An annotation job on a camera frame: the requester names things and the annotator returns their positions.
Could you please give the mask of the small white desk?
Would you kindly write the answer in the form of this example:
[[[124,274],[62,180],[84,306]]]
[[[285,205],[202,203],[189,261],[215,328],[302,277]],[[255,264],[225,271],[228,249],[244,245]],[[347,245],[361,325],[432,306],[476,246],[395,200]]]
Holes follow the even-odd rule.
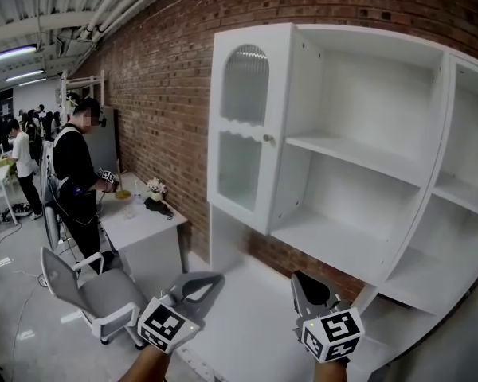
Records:
[[[178,227],[187,219],[176,209],[171,209],[174,213],[171,220],[149,211],[144,205],[147,185],[134,173],[124,173],[122,179],[123,187],[131,196],[118,200],[114,194],[105,195],[101,202],[100,223],[132,278],[156,294],[183,272]],[[134,201],[135,180],[141,185],[141,205]],[[135,209],[136,216],[125,220],[123,210],[129,205]]]

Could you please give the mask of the person's left forearm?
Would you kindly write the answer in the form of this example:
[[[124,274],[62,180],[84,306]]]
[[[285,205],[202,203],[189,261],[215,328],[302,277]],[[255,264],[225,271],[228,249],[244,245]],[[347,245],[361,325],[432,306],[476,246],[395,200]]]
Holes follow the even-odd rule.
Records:
[[[170,354],[148,345],[118,382],[166,382],[170,359]]]

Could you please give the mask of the pink flowers in white pot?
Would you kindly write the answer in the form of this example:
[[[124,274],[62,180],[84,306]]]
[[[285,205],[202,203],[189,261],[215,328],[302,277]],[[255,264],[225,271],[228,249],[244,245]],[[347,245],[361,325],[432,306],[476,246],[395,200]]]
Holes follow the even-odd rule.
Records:
[[[163,201],[166,194],[167,187],[162,180],[154,177],[147,182],[147,195],[153,201]]]

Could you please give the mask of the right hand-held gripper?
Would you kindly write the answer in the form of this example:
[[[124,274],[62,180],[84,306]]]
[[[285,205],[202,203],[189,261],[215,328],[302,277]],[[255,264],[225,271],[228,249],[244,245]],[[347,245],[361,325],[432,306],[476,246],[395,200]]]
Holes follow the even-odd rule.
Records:
[[[299,342],[319,363],[351,355],[365,335],[358,309],[350,308],[350,303],[342,298],[333,283],[297,270],[291,276],[291,290],[294,309],[299,316],[303,315],[301,287],[310,306],[335,313],[303,320],[297,329]]]

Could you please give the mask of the ceiling air conditioner unit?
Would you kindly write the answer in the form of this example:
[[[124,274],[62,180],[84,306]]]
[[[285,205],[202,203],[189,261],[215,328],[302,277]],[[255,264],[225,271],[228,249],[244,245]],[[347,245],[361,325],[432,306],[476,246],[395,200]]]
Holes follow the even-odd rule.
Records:
[[[92,49],[94,43],[80,38],[78,29],[60,29],[55,38],[56,53],[59,57],[82,56]]]

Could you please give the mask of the white desk hutch shelving unit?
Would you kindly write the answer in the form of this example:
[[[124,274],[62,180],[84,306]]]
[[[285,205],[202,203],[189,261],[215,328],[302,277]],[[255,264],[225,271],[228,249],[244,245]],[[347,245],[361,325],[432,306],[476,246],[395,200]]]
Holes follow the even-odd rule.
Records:
[[[478,60],[362,27],[217,33],[207,199],[225,285],[183,357],[223,382],[310,382],[256,230],[362,282],[348,377],[367,382],[478,278]]]

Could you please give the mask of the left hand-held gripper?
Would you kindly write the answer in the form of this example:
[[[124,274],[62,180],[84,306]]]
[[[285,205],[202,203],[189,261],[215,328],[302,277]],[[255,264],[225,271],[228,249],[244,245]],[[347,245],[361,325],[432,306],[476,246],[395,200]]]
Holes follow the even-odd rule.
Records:
[[[170,288],[153,298],[139,318],[138,335],[163,353],[172,353],[203,331],[225,285],[225,276],[212,271],[181,274]]]

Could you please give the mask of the white frame rack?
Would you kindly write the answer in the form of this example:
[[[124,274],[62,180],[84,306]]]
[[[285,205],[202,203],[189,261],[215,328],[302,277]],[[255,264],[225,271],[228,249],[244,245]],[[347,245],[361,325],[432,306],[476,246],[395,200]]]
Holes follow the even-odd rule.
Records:
[[[77,101],[69,97],[69,94],[77,94],[80,99],[83,99],[84,90],[88,89],[88,97],[94,97],[95,89],[98,88],[100,107],[104,107],[104,88],[106,82],[104,70],[101,70],[97,75],[80,78],[72,78],[69,76],[68,71],[64,70],[61,74],[60,82],[61,119],[63,122],[69,120],[72,111],[77,105]]]

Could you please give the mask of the dark bundle of gear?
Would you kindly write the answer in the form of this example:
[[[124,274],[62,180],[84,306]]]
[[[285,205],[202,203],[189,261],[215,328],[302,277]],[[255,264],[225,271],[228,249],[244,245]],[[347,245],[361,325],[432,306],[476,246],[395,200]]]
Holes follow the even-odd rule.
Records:
[[[32,213],[32,208],[28,203],[12,204],[13,213],[16,218],[29,216]],[[0,213],[0,224],[13,223],[13,217],[8,208]]]

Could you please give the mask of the gold stand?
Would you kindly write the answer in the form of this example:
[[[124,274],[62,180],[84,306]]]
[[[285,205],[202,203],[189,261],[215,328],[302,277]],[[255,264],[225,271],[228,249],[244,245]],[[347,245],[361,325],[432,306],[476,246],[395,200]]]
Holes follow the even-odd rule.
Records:
[[[116,181],[117,181],[117,190],[115,192],[115,197],[118,200],[126,200],[131,196],[131,192],[126,190],[123,187],[123,179],[122,179],[122,174],[121,174],[121,169],[120,169],[120,160],[116,160]]]

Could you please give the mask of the person's right forearm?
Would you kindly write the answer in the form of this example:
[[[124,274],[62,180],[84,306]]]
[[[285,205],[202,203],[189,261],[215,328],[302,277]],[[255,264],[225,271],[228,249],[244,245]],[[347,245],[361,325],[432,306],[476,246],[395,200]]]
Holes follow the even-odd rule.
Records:
[[[349,362],[347,357],[326,363],[315,361],[313,382],[347,382]]]

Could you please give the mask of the grey oval board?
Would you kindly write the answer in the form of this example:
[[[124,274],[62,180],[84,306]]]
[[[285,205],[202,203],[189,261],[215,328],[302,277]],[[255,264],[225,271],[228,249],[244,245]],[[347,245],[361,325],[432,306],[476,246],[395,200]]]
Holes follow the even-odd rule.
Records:
[[[44,218],[49,247],[52,251],[55,251],[61,239],[60,224],[55,210],[49,205],[44,206]]]

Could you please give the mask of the white grey office chair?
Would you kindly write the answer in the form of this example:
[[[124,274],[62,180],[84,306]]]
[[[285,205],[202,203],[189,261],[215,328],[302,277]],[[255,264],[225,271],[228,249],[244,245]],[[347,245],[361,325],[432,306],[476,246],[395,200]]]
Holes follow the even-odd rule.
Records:
[[[138,350],[143,349],[136,326],[148,301],[131,277],[119,268],[104,271],[104,257],[97,252],[69,266],[48,248],[42,248],[41,269],[49,292],[55,298],[75,306],[91,329],[92,335],[106,345],[115,334],[125,331]],[[99,273],[78,283],[77,271],[98,263]]]

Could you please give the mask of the black cloth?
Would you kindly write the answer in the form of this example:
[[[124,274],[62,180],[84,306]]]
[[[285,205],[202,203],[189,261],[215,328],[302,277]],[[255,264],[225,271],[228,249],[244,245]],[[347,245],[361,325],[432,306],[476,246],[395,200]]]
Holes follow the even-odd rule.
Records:
[[[148,197],[144,201],[144,205],[149,211],[158,212],[162,216],[165,216],[167,220],[171,220],[174,217],[172,210],[163,201],[156,201]]]

